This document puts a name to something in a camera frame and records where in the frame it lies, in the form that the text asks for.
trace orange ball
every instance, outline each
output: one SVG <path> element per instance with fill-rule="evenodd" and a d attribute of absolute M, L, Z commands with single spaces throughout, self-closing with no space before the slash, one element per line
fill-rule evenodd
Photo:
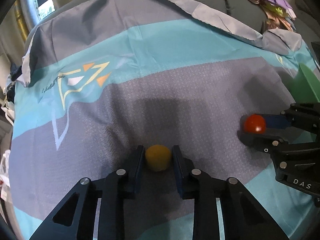
<path fill-rule="evenodd" d="M 248 133 L 262 134 L 266 131 L 266 120 L 261 115 L 250 115 L 244 122 L 244 131 Z"/>
<path fill-rule="evenodd" d="M 163 145 L 153 145 L 146 150 L 146 162 L 152 171 L 164 171 L 170 166 L 171 151 Z"/>

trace green object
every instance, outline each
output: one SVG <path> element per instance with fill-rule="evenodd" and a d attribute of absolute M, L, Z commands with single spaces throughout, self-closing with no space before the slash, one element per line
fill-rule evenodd
<path fill-rule="evenodd" d="M 300 63 L 289 92 L 296 103 L 320 102 L 320 81 L 310 68 Z"/>

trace white plastic bag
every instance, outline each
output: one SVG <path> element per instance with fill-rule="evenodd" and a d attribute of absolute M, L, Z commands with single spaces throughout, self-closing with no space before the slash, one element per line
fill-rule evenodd
<path fill-rule="evenodd" d="M 6 150 L 2 155 L 2 158 L 0 161 L 0 179 L 3 181 L 0 196 L 4 201 L 8 201 L 11 199 L 8 196 L 8 194 L 10 194 L 9 156 L 10 156 L 10 150 Z"/>

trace teal stripe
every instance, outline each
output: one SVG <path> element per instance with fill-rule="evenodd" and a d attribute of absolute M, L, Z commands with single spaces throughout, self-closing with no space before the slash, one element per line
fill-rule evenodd
<path fill-rule="evenodd" d="M 305 221 L 310 224 L 317 212 L 311 196 L 283 185 L 275 180 L 275 170 L 270 164 L 264 171 L 248 182 L 246 188 L 280 225 L 287 236 L 298 239 L 306 230 L 299 227 Z M 29 239 L 41 220 L 15 208 L 17 221 L 25 239 Z M 218 205 L 220 235 L 224 239 L 221 207 Z M 193 214 L 171 220 L 146 230 L 139 240 L 180 239 L 191 240 Z"/>
<path fill-rule="evenodd" d="M 17 83 L 13 138 L 50 122 L 52 111 L 57 119 L 65 115 L 57 84 L 45 93 L 42 90 L 53 83 L 59 72 L 80 69 L 86 63 L 110 62 L 99 76 L 112 73 L 102 88 L 96 82 L 86 86 L 81 93 L 87 94 L 93 90 L 88 97 L 78 98 L 80 93 L 69 94 L 66 98 L 67 106 L 74 101 L 96 101 L 103 88 L 110 83 L 122 83 L 165 70 L 203 63 L 264 57 L 273 66 L 297 70 L 298 58 L 299 62 L 313 70 L 316 66 L 304 46 L 300 51 L 282 57 L 282 65 L 276 54 L 238 41 L 196 20 L 175 20 L 132 27 L 58 63 L 36 70 L 28 88 Z M 90 69 L 68 77 L 90 75 L 90 71 L 93 73 Z M 84 78 L 76 88 L 87 79 Z"/>

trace screw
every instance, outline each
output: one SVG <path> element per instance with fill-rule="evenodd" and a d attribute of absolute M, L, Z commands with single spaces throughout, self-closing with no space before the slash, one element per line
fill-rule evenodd
<path fill-rule="evenodd" d="M 229 181 L 229 183 L 232 184 L 232 185 L 235 185 L 235 184 L 238 183 L 238 180 L 237 180 L 236 178 L 232 178 L 232 177 L 229 178 L 228 181 Z"/>
<path fill-rule="evenodd" d="M 88 178 L 82 178 L 81 180 L 80 180 L 80 183 L 82 184 L 82 185 L 86 185 L 86 184 L 88 184 L 90 182 L 90 180 L 88 179 Z"/>
<path fill-rule="evenodd" d="M 191 171 L 191 173 L 192 173 L 193 175 L 200 175 L 200 174 L 201 174 L 201 170 L 199 170 L 199 169 L 193 169 L 193 170 Z"/>
<path fill-rule="evenodd" d="M 281 169 L 285 169 L 287 167 L 287 163 L 286 162 L 281 162 L 280 163 L 280 168 Z"/>
<path fill-rule="evenodd" d="M 119 175 L 119 176 L 122 176 L 126 173 L 126 171 L 124 169 L 119 169 L 116 171 L 116 174 Z"/>

